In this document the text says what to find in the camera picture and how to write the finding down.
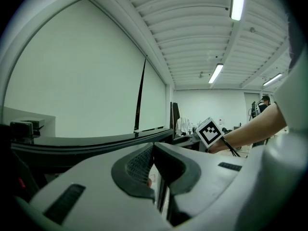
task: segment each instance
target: hand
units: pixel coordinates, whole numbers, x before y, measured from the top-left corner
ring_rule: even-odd
[[[222,140],[219,140],[209,148],[208,152],[214,154],[223,150],[227,150],[227,148],[228,147],[225,145],[225,143]]]
[[[149,188],[151,188],[151,186],[152,186],[152,180],[150,179],[150,178],[148,178],[148,181],[147,181],[147,186],[149,187]]]

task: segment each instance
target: white wall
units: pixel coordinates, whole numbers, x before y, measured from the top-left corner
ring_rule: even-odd
[[[143,62],[127,35],[82,0],[29,42],[10,79],[5,106],[56,116],[57,137],[132,133]]]
[[[217,123],[224,119],[224,127],[233,129],[246,123],[243,90],[178,90],[173,102],[178,103],[181,117],[194,125],[212,117]]]

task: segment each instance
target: cable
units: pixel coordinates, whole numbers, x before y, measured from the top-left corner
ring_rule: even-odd
[[[224,141],[224,143],[226,144],[226,146],[230,149],[231,153],[233,154],[233,156],[239,156],[241,157],[233,148],[232,146],[226,141],[226,139],[224,137],[221,137],[222,141]]]

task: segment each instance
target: person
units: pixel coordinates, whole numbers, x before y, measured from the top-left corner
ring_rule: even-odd
[[[287,80],[275,92],[277,102],[265,107],[261,114],[243,127],[224,136],[233,148],[266,140],[286,127],[287,123],[290,131],[308,130],[308,113],[306,111],[308,95],[299,95],[307,88],[297,85],[297,83],[307,83],[308,48],[305,37],[292,14],[289,14],[288,30],[291,56],[289,72],[295,65],[296,71],[292,71]],[[301,105],[296,105],[299,96],[301,97]],[[209,148],[209,153],[217,153],[227,149],[225,143],[219,140]]]
[[[261,113],[270,105],[269,102],[270,97],[268,95],[262,97],[261,102],[258,104]]]
[[[284,127],[286,127],[284,117],[277,104],[274,103],[243,127],[226,134],[224,138],[233,148],[236,148],[264,141]],[[217,153],[227,149],[226,144],[219,140],[210,147],[209,152]]]
[[[260,103],[257,104],[258,107],[259,107],[260,113],[262,113],[270,105],[269,102],[270,102],[270,97],[268,95],[265,95],[265,96],[262,97]],[[252,147],[263,145],[266,140],[262,140],[262,141],[258,141],[256,143],[253,143]]]

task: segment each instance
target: ceiling beam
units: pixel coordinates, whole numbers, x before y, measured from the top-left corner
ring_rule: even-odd
[[[257,77],[263,74],[266,70],[270,68],[282,55],[284,55],[289,50],[289,38],[286,38],[283,44],[278,48],[278,50],[261,66],[249,79],[241,84],[241,88],[245,88],[249,83],[254,81]]]
[[[175,85],[174,90],[197,90],[197,89],[212,89],[210,84],[196,84],[196,85]],[[224,84],[224,85],[216,85],[215,89],[232,89],[232,90],[242,90],[245,92],[255,92],[260,93],[262,91],[262,87],[255,87],[251,89],[241,89],[240,85],[237,84]]]
[[[128,35],[149,62],[163,82],[174,87],[167,63],[154,36],[141,15],[129,0],[90,0],[102,9]]]
[[[243,7],[241,20],[240,21],[234,21],[234,23],[233,23],[233,28],[232,28],[230,40],[228,42],[227,48],[226,48],[225,53],[224,53],[222,60],[221,60],[221,63],[224,64],[224,68],[226,67],[226,64],[227,64],[230,56],[234,52],[234,50],[237,46],[237,42],[239,41],[239,38],[240,38],[240,35],[241,35],[241,31],[243,30],[245,19],[246,19],[246,16],[248,14],[248,1],[249,0],[244,0],[244,7]],[[217,76],[215,81],[211,84],[211,88],[214,87],[215,82],[218,79],[219,79],[219,75]]]

